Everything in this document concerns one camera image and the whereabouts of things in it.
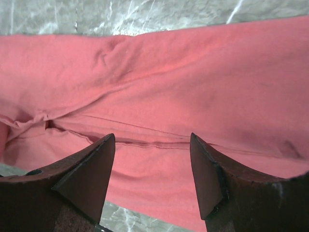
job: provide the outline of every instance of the stain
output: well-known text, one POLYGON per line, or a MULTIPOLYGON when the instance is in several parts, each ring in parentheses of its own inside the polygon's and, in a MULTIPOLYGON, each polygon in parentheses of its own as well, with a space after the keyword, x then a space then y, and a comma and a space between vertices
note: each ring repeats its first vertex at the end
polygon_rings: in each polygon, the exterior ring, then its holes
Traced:
POLYGON ((298 152, 296 146, 289 140, 286 140, 283 143, 283 146, 280 148, 281 153, 285 157, 294 158, 294 159, 303 159, 304 157, 298 152))

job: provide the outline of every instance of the marble floor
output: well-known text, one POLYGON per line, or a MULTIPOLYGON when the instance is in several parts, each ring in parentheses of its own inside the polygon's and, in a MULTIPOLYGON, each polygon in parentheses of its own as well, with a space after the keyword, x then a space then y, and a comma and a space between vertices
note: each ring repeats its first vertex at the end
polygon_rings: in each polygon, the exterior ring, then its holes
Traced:
MULTIPOLYGON (((0 0, 0 35, 138 35, 309 14, 308 0, 0 0)), ((0 165, 0 174, 22 175, 0 165)), ((115 232, 186 232, 106 202, 101 225, 115 232)))

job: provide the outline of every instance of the floor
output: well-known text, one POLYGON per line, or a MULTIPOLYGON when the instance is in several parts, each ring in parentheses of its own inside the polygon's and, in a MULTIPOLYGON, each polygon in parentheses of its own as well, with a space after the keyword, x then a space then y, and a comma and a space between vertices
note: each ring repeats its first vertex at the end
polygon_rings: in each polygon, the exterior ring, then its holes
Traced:
MULTIPOLYGON (((0 0, 0 35, 138 35, 309 14, 308 0, 0 0)), ((0 174, 25 172, 0 165, 0 174)), ((101 225, 115 232, 187 232, 106 202, 101 225)))

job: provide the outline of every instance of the gray marble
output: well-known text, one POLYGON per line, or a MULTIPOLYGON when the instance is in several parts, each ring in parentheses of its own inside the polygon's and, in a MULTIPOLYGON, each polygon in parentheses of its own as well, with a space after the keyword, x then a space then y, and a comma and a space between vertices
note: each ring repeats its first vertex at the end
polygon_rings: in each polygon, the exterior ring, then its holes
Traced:
MULTIPOLYGON (((308 0, 0 0, 0 34, 138 35, 309 14, 308 0)), ((26 172, 0 164, 1 175, 26 172)), ((115 232, 187 232, 106 202, 115 232)))

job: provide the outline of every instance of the pink fabric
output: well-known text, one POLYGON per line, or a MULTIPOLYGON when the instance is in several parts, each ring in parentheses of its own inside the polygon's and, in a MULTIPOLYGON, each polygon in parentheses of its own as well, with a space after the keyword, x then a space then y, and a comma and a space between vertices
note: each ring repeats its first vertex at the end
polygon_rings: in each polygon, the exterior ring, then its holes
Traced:
POLYGON ((31 170, 114 133, 107 200, 205 231, 191 132, 268 174, 309 170, 308 25, 0 37, 0 122, 10 127, 1 161, 31 170))

